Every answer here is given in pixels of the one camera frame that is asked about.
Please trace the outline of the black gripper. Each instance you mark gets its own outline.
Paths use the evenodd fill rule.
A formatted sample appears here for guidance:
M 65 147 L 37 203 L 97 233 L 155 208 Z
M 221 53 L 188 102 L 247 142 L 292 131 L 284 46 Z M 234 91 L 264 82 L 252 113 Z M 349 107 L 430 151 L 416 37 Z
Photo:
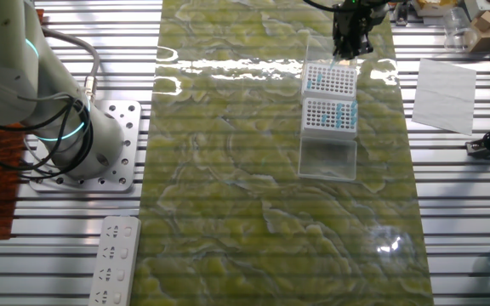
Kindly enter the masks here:
M 333 6 L 334 58 L 354 58 L 373 52 L 368 33 L 374 1 L 344 0 Z M 358 40 L 351 48 L 346 40 Z

